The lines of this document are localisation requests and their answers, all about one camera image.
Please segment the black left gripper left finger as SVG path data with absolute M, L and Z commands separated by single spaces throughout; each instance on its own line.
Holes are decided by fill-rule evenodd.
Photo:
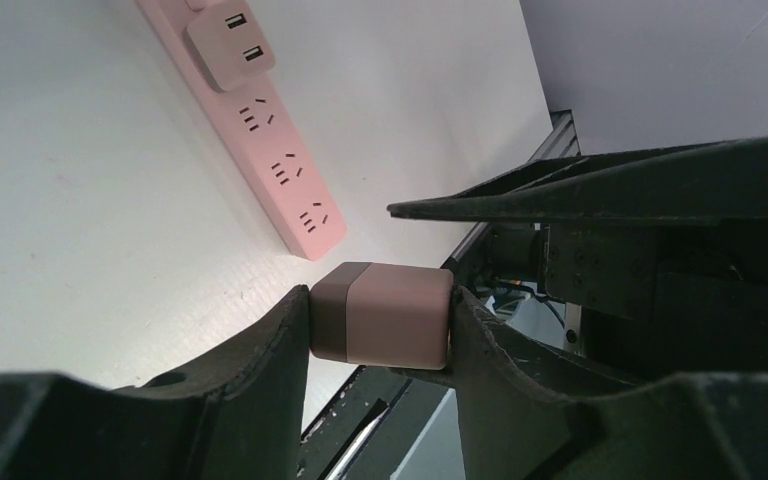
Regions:
M 309 292 L 140 387 L 0 374 L 0 479 L 292 479 Z

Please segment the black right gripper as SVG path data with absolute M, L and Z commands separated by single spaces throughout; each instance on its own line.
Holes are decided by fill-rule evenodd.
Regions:
M 538 302 L 556 332 L 533 336 L 634 377 L 768 372 L 768 136 L 536 160 L 387 210 L 450 222 L 715 225 L 496 225 L 485 275 Z

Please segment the pink power strip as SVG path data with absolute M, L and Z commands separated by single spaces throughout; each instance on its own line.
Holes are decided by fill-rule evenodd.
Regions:
M 288 250 L 318 260 L 347 227 L 267 72 L 231 92 L 212 88 L 185 39 L 188 1 L 139 7 Z

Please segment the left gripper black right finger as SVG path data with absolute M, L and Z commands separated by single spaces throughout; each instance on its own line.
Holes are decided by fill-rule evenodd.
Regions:
M 768 373 L 639 382 L 520 334 L 464 288 L 451 340 L 470 479 L 768 479 Z

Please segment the pink charger plug with prongs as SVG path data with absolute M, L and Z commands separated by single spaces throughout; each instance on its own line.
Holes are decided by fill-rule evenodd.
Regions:
M 273 49 L 247 1 L 186 5 L 195 17 L 185 22 L 185 39 L 214 90 L 234 91 L 275 66 Z

